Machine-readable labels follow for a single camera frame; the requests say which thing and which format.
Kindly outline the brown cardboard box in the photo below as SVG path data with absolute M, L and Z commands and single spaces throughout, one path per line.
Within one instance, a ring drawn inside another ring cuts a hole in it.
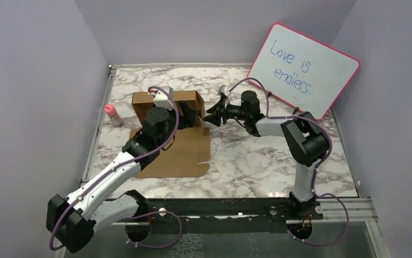
M 174 91 L 174 100 L 177 105 L 184 101 L 196 111 L 194 126 L 178 130 L 175 139 L 168 144 L 169 149 L 162 150 L 151 164 L 137 174 L 137 178 L 200 177 L 210 168 L 207 162 L 211 158 L 211 134 L 203 122 L 203 98 L 195 90 L 186 90 Z

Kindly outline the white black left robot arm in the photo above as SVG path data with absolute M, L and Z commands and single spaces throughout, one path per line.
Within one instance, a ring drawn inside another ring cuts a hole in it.
M 103 227 L 123 219 L 149 220 L 153 213 L 148 210 L 147 200 L 135 190 L 110 202 L 106 199 L 167 150 L 177 130 L 192 128 L 197 115 L 184 101 L 151 108 L 142 128 L 98 176 L 66 197 L 53 196 L 48 202 L 46 219 L 46 228 L 51 233 L 50 249 L 65 247 L 75 253 Z

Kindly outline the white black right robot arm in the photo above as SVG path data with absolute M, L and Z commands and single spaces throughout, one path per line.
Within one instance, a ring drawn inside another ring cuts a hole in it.
M 207 110 L 204 120 L 221 126 L 229 119 L 242 121 L 246 131 L 255 137 L 284 137 L 291 156 L 296 161 L 295 183 L 289 194 L 288 212 L 296 219 L 309 212 L 315 202 L 314 180 L 317 168 L 331 150 L 330 135 L 310 112 L 289 117 L 271 117 L 260 110 L 254 91 L 241 94 L 241 104 L 230 104 L 228 96 L 220 92 L 220 100 Z

